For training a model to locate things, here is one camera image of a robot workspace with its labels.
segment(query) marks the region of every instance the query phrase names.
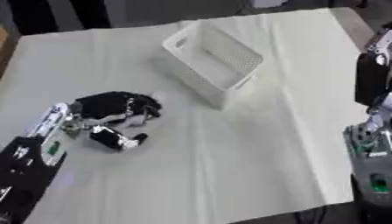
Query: person's leg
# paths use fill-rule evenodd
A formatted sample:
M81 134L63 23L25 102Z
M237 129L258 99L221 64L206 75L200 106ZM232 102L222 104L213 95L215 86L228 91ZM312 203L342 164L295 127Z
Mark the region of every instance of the person's leg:
M336 0L328 0L328 7L329 7L329 8L334 7L334 6L335 6L335 1L336 1Z
M58 32L51 6L46 0L8 0L20 34Z
M106 5L103 0L70 1L85 29L111 27Z
M368 0L361 0L360 4L358 5L360 8L366 8L368 7Z

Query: wrinkled fabric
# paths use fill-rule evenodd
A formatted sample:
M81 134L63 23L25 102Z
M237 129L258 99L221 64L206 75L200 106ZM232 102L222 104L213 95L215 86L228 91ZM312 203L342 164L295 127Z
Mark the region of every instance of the wrinkled fabric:
M128 91L158 96L162 116L113 153L86 136L26 223L242 221L352 199L343 129L359 54L329 10L211 19L264 57L248 94L211 108L172 75L161 43L190 21L23 37L0 82L0 143L56 102Z

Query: gray floor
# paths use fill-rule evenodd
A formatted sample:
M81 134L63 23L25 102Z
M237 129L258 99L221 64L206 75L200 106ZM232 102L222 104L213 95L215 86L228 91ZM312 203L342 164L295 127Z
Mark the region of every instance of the gray floor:
M0 0L0 23L11 33L18 33L12 23L7 0ZM81 30L81 24L68 0L48 0L62 32ZM106 0L114 27L160 25L181 19L218 18L279 11L296 11L326 7L327 0L289 0L281 7L254 10L243 7L248 0ZM374 30L392 21L392 0L370 0L366 9L355 7L358 0L336 0L338 7L351 7Z

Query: basket hole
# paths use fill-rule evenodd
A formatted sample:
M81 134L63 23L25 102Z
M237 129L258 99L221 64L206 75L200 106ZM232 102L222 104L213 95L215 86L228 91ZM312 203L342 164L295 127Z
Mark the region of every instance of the basket hole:
M182 38L181 40L179 40L179 41L176 43L176 47L177 47L177 48L180 48L181 46L184 46L184 44L186 43L187 40L188 40L187 38Z

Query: white plastic basket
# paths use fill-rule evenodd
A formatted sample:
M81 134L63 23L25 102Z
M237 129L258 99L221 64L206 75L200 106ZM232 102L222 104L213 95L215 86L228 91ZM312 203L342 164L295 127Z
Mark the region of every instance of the white plastic basket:
M263 57L206 21L190 24L163 43L171 70L218 109L240 98Z

